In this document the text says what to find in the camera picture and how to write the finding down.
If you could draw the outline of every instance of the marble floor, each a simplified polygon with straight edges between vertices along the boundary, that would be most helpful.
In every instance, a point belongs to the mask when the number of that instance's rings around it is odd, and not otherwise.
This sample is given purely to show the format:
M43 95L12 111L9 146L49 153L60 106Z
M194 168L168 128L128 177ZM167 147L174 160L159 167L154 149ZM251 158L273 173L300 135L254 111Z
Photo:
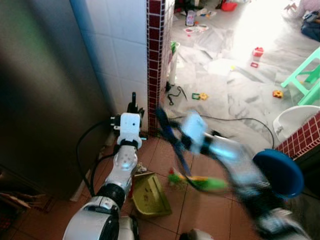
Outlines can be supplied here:
M319 43L300 33L301 20L283 11L287 1L253 0L239 4L233 12L216 10L217 0L201 1L217 14L210 19L197 16L199 24L209 27L204 32L186 33L185 16L177 13L171 40L179 42L175 86L181 94L173 97L174 105L166 99L164 107L170 117L196 110L217 118L256 118L272 129L274 119L285 109L297 105L302 94L282 83L315 49ZM264 54L255 58L252 51L263 47ZM259 66L250 66L257 61ZM272 92L281 90L282 99ZM192 93L206 93L207 100L193 100ZM258 152L272 147L270 133L253 120L207 120L209 127L224 136L248 144ZM279 141L274 137L275 146Z

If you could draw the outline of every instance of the red tile column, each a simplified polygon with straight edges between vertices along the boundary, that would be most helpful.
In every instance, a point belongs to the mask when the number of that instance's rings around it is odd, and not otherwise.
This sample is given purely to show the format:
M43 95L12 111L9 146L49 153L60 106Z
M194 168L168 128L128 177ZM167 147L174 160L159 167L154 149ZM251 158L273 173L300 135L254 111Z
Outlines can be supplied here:
M320 112L299 128L276 149L296 159L320 145Z
M155 110L165 96L175 1L147 0L146 8L148 125L149 134L154 135L157 133Z

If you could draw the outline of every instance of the blue lid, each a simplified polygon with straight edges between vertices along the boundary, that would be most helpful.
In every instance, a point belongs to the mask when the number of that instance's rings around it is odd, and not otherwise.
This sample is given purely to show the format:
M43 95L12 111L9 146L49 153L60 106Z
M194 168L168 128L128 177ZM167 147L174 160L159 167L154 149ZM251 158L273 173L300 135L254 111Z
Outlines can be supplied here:
M265 149L254 156L253 162L263 172L276 193L293 198L303 191L304 176L298 165L284 153Z

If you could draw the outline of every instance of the refrigerator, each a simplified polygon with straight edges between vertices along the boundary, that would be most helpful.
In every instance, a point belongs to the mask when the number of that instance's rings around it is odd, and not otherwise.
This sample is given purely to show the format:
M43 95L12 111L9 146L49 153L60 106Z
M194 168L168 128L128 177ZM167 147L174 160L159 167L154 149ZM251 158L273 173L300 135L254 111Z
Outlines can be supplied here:
M69 1L0 1L0 190L69 199L82 181L77 141L112 115L110 106ZM109 132L99 127L83 141L84 172Z

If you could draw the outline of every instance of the green plastic chair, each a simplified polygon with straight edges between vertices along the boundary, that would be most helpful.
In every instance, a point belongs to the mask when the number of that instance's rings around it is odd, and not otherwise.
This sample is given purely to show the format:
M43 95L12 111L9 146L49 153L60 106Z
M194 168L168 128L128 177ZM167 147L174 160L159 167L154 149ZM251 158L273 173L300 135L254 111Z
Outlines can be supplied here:
M298 102L298 105L311 105L320 98L320 64L313 71L304 71L314 59L320 59L320 47L315 50L283 83L281 87L285 88L289 83L293 83L304 97ZM298 80L299 75L309 75L305 82L314 84L310 90L306 89Z

